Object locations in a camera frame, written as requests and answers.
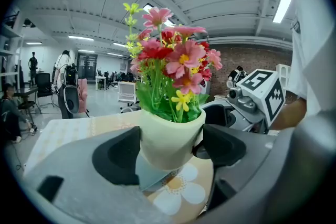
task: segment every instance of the daisy pattern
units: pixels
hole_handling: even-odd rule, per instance
[[[182,169],[171,172],[147,191],[160,192],[153,204],[163,213],[172,216],[181,207],[182,198],[190,204],[200,204],[205,199],[204,188],[191,181],[197,178],[198,170],[192,164],[185,164]]]

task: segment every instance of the cream flower pot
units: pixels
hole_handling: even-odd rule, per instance
[[[164,120],[146,110],[140,115],[140,153],[154,167],[175,170],[192,157],[192,147],[201,135],[205,123],[205,111],[187,123]]]

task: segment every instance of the floor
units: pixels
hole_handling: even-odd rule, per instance
[[[31,113],[33,115],[34,123],[36,124],[38,131],[34,136],[29,135],[29,132],[25,130],[26,125],[20,122],[20,128],[22,130],[22,141],[18,144],[9,143],[5,147],[5,155],[7,156],[8,164],[10,168],[16,172],[18,176],[23,174],[24,164],[26,163],[30,152],[32,151],[36,141],[38,140],[40,133],[45,126],[51,120],[61,119],[60,109],[53,107],[50,97],[42,97],[38,99],[42,114],[37,107],[32,108]],[[58,105],[57,96],[54,96],[54,102]],[[118,103],[118,88],[110,86],[109,89],[96,91],[95,84],[88,85],[88,98],[87,109],[90,111],[89,115],[92,116],[104,116],[110,114],[120,113],[120,108],[125,104]],[[85,118],[85,113],[75,115],[75,118]]]

